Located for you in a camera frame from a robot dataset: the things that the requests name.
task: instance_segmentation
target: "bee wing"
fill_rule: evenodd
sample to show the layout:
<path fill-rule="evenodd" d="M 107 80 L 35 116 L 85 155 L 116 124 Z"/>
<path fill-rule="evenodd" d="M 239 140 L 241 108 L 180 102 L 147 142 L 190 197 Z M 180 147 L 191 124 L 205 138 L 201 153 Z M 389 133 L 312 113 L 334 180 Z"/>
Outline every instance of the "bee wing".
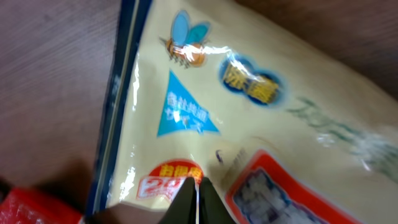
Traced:
<path fill-rule="evenodd" d="M 180 11 L 172 25 L 172 40 L 174 45 L 183 46 L 189 33 L 190 20 L 185 10 Z"/>
<path fill-rule="evenodd" d="M 192 27 L 185 43 L 186 44 L 202 43 L 205 40 L 209 28 L 210 28 L 209 22 L 201 22 L 196 26 Z"/>

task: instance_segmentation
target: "dark blue edge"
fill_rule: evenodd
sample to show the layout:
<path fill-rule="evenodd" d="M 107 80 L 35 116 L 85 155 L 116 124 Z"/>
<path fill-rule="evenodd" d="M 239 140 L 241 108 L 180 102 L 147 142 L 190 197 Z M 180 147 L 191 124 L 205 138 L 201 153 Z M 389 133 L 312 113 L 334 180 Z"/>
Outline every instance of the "dark blue edge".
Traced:
<path fill-rule="evenodd" d="M 132 68 L 137 54 L 139 41 L 141 39 L 142 30 L 146 21 L 146 17 L 149 12 L 152 0 L 141 0 L 138 5 L 136 23 L 134 24 L 134 30 L 132 33 L 129 60 L 127 62 L 126 75 L 121 89 L 121 97 L 119 101 L 119 108 L 115 114 L 115 126 L 113 129 L 113 136 L 110 146 L 109 157 L 105 158 L 106 143 L 108 141 L 109 132 L 111 132 L 111 121 L 113 117 L 112 105 L 118 105 L 116 102 L 117 94 L 112 94 L 112 89 L 117 86 L 116 80 L 121 79 L 121 73 L 123 69 L 124 56 L 126 54 L 126 47 L 129 37 L 129 30 L 131 26 L 132 13 L 134 12 L 135 0 L 122 0 L 121 12 L 119 17 L 119 27 L 116 38 L 116 46 L 114 51 L 113 67 L 111 69 L 111 75 L 108 82 L 108 89 L 106 90 L 106 100 L 103 106 L 103 116 L 101 121 L 101 127 L 99 131 L 98 148 L 96 153 L 96 161 L 94 166 L 93 182 L 90 187 L 90 192 L 86 205 L 87 216 L 90 216 L 98 211 L 105 209 L 106 201 L 108 199 L 109 182 L 113 176 L 114 167 L 116 164 L 116 158 L 118 154 L 119 139 L 121 134 L 121 127 L 124 114 L 124 106 L 126 104 L 127 91 L 130 84 Z M 107 164 L 105 173 L 101 173 L 101 168 Z M 101 175 L 104 175 L 104 181 L 102 185 L 99 185 Z"/>

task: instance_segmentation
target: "glossy packaging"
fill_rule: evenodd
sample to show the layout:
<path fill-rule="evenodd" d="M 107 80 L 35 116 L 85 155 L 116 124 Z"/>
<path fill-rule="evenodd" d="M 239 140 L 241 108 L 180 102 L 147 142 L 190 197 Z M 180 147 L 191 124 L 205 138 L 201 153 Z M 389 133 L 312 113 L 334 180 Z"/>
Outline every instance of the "glossy packaging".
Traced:
<path fill-rule="evenodd" d="M 238 223 L 398 220 L 390 96 L 232 1 L 123 4 L 89 212 L 205 175 Z"/>

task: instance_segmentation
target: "cartoon bee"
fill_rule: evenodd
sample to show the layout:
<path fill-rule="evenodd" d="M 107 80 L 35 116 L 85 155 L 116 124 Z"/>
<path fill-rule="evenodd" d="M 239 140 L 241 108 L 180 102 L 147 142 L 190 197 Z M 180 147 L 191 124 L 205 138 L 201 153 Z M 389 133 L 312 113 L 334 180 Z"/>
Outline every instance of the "cartoon bee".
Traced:
<path fill-rule="evenodd" d="M 180 61 L 185 68 L 199 67 L 205 61 L 203 43 L 209 31 L 210 23 L 201 22 L 190 27 L 190 19 L 186 11 L 180 11 L 172 24 L 171 38 L 160 39 L 166 46 L 170 60 Z"/>

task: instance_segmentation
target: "blue triangle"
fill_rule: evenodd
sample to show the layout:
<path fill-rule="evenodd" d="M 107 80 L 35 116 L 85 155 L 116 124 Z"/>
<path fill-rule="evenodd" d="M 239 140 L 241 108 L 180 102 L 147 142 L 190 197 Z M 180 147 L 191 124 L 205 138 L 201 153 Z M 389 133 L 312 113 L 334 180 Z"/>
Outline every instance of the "blue triangle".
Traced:
<path fill-rule="evenodd" d="M 157 136 L 184 130 L 197 131 L 199 134 L 205 131 L 219 133 L 210 120 L 209 112 L 198 104 L 173 71 L 170 71 L 169 86 Z"/>

